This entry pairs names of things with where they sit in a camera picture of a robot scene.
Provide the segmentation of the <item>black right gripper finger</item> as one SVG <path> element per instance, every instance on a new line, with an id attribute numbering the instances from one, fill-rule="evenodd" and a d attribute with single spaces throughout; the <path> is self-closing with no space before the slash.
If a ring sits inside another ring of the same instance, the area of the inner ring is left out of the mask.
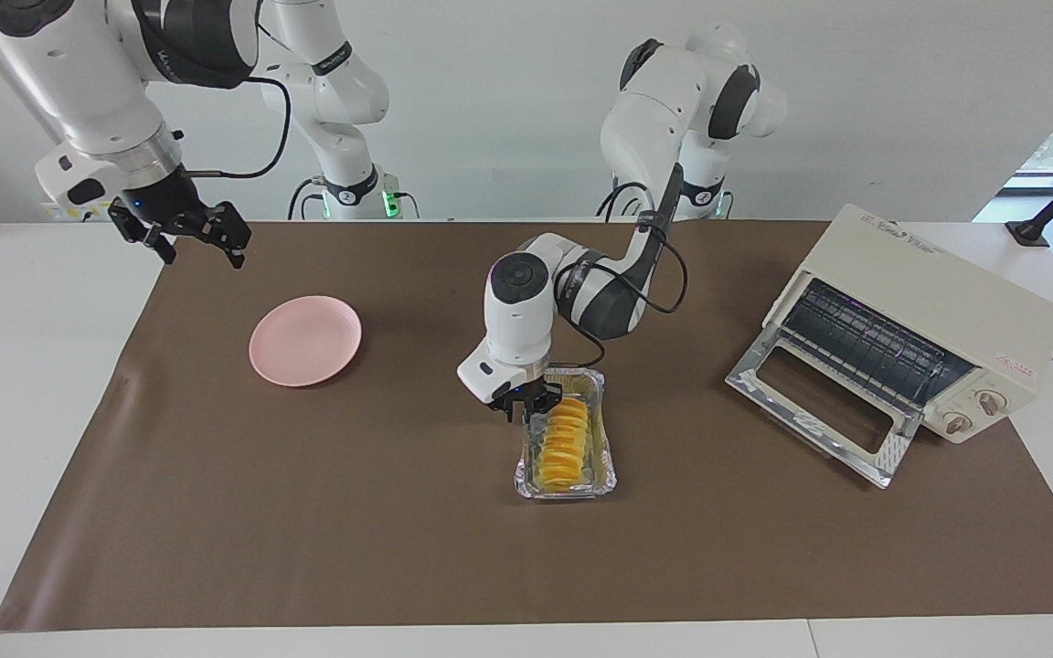
<path id="1" fill-rule="evenodd" d="M 176 259 L 176 250 L 173 243 L 163 236 L 160 226 L 150 226 L 146 228 L 141 242 L 147 250 L 154 251 L 165 266 L 172 265 Z"/>
<path id="2" fill-rule="evenodd" d="M 231 267 L 239 270 L 245 265 L 250 238 L 249 228 L 223 228 L 218 233 L 218 248 L 226 255 Z"/>

